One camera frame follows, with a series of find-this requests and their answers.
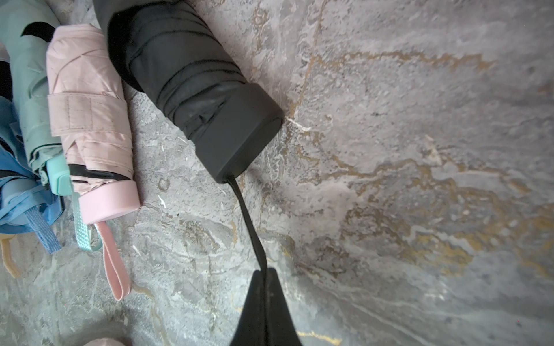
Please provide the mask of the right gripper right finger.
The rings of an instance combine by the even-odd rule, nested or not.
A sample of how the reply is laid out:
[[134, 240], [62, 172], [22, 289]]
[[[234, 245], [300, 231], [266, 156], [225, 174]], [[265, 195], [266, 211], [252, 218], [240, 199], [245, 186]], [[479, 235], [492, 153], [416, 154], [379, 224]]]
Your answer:
[[302, 345], [274, 268], [265, 271], [264, 345]]

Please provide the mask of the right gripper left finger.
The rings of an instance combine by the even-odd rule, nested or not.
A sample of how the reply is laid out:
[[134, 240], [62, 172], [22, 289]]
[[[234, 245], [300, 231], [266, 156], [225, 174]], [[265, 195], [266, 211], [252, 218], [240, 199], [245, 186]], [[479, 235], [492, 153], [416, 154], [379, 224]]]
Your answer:
[[265, 298], [263, 273], [252, 275], [243, 310], [231, 345], [265, 345]]

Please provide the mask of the large pink umbrella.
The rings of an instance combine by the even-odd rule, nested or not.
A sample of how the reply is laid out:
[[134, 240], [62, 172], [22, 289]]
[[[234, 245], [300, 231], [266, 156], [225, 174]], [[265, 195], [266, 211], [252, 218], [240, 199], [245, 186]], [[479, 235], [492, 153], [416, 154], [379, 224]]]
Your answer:
[[86, 343], [85, 346], [125, 346], [125, 345], [119, 340], [109, 338], [109, 337], [103, 337], [103, 338], [91, 340], [88, 343]]

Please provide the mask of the blue umbrella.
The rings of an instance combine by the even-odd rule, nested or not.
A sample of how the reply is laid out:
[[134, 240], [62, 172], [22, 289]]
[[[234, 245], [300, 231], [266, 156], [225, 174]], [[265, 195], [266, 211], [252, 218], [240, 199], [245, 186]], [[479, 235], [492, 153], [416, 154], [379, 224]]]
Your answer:
[[49, 253], [61, 249], [51, 226], [63, 212], [61, 199], [31, 171], [18, 136], [10, 63], [1, 62], [1, 233], [34, 233]]

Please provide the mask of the beige umbrella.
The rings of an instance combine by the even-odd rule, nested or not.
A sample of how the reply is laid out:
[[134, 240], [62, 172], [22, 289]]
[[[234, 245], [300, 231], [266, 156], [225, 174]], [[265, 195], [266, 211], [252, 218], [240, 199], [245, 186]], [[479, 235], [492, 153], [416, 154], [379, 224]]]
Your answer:
[[21, 272], [18, 270], [17, 265], [12, 259], [10, 247], [10, 241], [15, 237], [15, 234], [1, 234], [1, 257], [7, 272], [13, 278], [19, 278], [21, 276]]

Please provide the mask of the small pink umbrella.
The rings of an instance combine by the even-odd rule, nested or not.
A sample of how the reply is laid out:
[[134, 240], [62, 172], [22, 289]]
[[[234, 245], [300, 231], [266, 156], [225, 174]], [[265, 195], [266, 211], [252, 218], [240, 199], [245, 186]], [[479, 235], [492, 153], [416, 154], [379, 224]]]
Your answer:
[[58, 27], [46, 53], [50, 130], [61, 139], [77, 199], [77, 217], [98, 232], [115, 300], [131, 280], [108, 221], [140, 208], [123, 83], [102, 31], [91, 24]]

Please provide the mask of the black umbrella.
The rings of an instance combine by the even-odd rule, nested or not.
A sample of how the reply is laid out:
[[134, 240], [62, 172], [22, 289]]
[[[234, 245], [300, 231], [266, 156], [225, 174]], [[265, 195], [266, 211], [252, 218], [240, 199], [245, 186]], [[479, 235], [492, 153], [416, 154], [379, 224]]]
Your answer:
[[273, 140], [284, 111], [250, 83], [189, 1], [96, 1], [122, 80], [193, 142], [218, 183], [237, 178]]

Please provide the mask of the mint green umbrella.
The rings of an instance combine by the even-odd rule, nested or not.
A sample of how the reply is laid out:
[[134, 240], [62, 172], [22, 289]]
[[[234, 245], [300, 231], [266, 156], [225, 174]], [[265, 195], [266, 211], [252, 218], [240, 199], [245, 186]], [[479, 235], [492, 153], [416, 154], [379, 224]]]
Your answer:
[[62, 199], [73, 187], [61, 140], [50, 131], [46, 71], [46, 51], [59, 25], [45, 1], [1, 2], [1, 43], [10, 58], [18, 136], [28, 167]]

